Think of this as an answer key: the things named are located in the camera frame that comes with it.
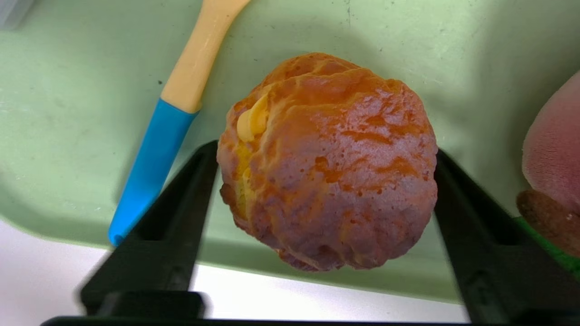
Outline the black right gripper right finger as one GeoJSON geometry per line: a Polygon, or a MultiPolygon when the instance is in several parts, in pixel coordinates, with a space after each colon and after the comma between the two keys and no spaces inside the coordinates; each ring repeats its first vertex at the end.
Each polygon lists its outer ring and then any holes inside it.
{"type": "Polygon", "coordinates": [[[474,324],[578,324],[579,282],[444,151],[435,217],[474,324]]]}

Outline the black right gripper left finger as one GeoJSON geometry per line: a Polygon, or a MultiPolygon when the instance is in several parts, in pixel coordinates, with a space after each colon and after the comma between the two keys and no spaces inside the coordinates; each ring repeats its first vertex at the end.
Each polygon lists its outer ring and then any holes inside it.
{"type": "Polygon", "coordinates": [[[191,277],[218,169],[216,141],[186,165],[79,293],[87,315],[199,319],[191,277]]]}

